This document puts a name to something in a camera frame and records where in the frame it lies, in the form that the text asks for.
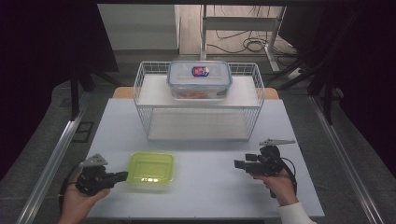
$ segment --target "lime green plastic box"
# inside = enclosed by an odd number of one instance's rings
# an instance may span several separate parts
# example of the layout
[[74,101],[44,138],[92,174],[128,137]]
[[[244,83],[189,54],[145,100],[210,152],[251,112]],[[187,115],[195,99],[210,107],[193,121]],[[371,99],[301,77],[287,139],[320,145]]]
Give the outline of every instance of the lime green plastic box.
[[127,183],[167,185],[173,180],[175,158],[162,152],[136,151],[128,164]]

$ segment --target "food container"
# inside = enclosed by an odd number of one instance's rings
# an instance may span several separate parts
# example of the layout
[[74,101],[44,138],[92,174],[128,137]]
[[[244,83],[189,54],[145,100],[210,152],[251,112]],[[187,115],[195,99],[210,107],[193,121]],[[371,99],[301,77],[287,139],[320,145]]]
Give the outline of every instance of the food container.
[[226,62],[176,61],[169,65],[167,83],[176,99],[221,100],[233,79]]
[[141,189],[163,189],[173,179],[174,160],[172,154],[137,151],[129,161],[126,182]]

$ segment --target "sleeve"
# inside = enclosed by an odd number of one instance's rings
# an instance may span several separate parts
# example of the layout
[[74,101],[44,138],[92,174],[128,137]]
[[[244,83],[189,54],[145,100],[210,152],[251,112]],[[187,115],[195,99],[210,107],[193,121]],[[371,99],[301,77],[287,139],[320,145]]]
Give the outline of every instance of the sleeve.
[[277,209],[282,219],[282,224],[315,224],[306,214],[301,203],[280,206]]

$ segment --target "hand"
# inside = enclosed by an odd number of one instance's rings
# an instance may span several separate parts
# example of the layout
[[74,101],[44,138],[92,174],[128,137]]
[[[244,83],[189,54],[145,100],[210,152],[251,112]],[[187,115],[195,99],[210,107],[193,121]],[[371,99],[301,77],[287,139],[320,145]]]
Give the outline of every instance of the hand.
[[299,202],[294,193],[289,174],[286,170],[283,169],[277,176],[250,175],[255,179],[262,180],[265,187],[270,189],[276,195],[276,199],[281,206]]
[[64,204],[59,219],[59,224],[78,224],[90,212],[93,205],[110,193],[110,189],[102,189],[93,196],[87,196],[76,188],[75,184],[69,184],[64,193]]

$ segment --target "white wire basket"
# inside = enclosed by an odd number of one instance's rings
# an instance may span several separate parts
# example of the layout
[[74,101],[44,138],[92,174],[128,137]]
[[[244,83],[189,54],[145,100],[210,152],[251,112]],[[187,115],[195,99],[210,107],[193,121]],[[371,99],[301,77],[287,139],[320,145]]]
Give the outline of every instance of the white wire basket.
[[142,62],[134,103],[148,140],[247,141],[264,101],[255,63],[229,63],[233,85],[222,101],[180,101],[166,83],[170,62]]

